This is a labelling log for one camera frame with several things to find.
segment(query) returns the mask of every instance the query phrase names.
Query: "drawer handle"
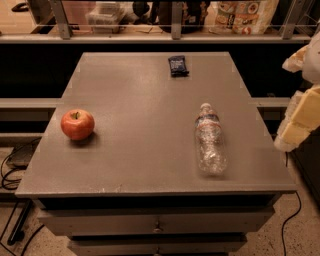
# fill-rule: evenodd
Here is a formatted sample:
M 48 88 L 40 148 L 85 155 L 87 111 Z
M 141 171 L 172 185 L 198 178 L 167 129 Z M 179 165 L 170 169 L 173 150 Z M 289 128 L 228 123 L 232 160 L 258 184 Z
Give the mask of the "drawer handle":
M 153 233 L 159 234 L 163 231 L 163 229 L 160 227 L 160 223 L 156 222 L 156 227 L 153 229 Z
M 162 256 L 162 255 L 159 253 L 159 251 L 160 251 L 160 248 L 158 247 L 158 248 L 157 248 L 157 252 L 156 252 L 155 254 L 153 254 L 153 256 Z

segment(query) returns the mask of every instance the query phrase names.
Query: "drawer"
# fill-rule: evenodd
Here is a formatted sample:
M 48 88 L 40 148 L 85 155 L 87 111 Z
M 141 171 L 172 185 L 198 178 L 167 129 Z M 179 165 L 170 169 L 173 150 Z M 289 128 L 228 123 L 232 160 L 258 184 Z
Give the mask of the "drawer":
M 39 220 L 55 235 L 247 233 L 257 231 L 272 207 L 227 209 L 118 209 L 41 211 Z
M 246 237 L 239 234 L 111 236 L 95 240 L 73 240 L 68 248 L 78 256 L 202 255 L 237 251 L 245 243 Z

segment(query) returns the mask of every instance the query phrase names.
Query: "plastic water bottle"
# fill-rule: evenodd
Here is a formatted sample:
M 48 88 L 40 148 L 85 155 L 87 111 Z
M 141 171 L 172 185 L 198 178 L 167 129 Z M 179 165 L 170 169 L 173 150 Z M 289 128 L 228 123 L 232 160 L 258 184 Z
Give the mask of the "plastic water bottle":
M 218 115 L 209 103 L 200 107 L 195 135 L 199 168 L 209 175 L 222 175 L 227 167 L 224 138 Z

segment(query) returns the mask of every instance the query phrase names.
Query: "gray table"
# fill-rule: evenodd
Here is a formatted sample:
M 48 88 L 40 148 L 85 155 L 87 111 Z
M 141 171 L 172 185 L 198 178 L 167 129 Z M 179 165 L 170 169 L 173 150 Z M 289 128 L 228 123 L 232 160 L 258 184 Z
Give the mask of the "gray table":
M 186 56 L 190 75 L 172 78 L 168 58 L 181 54 Z M 220 178 L 203 175 L 197 166 L 194 122 L 204 102 L 218 111 L 224 131 L 228 168 Z M 72 108 L 88 110 L 96 121 L 94 134 L 83 142 L 70 141 L 60 129 L 62 115 Z M 241 246 L 242 235 L 257 230 L 265 216 L 272 215 L 272 204 L 295 190 L 228 53 L 85 53 L 16 195 L 37 202 L 43 209 L 40 220 L 55 234 L 72 237 L 70 248 L 78 255 L 124 255 L 156 253 L 159 248 L 163 254 L 184 252 L 185 244 L 165 249 L 170 246 L 160 240 L 172 234 L 206 234 L 206 239 L 209 234 L 214 234 L 212 239 L 223 234 L 224 241 L 229 241 L 225 233 L 232 233 L 237 235 L 231 240 Z M 249 214 L 253 212 L 258 219 Z M 195 222 L 190 227 L 181 223 L 170 229 L 165 221 L 174 215 L 175 223 L 185 217 L 190 222 L 202 214 L 210 219 L 208 223 Z M 118 219 L 120 215 L 150 221 L 155 225 L 150 232 L 156 236 L 137 219 L 141 225 L 130 229 L 134 221 Z M 104 226 L 110 216 L 112 222 Z M 85 225 L 83 218 L 95 225 Z M 233 219 L 238 222 L 228 225 Z M 70 221 L 75 221 L 72 228 L 66 224 Z M 250 221 L 252 227 L 245 228 Z M 117 229 L 119 222 L 126 225 Z M 131 252 L 123 251 L 125 242 L 105 237 L 114 234 L 119 239 L 147 236 L 135 245 L 152 246 L 146 250 L 138 246 L 132 252 L 131 245 Z M 78 237 L 88 239 L 78 241 Z M 114 249 L 119 243 L 120 249 Z M 214 248 L 212 241 L 207 247 L 197 244 L 198 249 L 188 252 L 239 248 L 218 244 Z

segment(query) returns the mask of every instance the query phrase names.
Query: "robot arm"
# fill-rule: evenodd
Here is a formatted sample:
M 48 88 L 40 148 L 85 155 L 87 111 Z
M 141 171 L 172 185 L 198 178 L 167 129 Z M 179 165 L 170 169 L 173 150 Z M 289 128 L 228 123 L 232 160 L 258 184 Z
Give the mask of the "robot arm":
M 306 47 L 302 77 L 312 84 L 320 84 L 320 33 L 313 36 Z

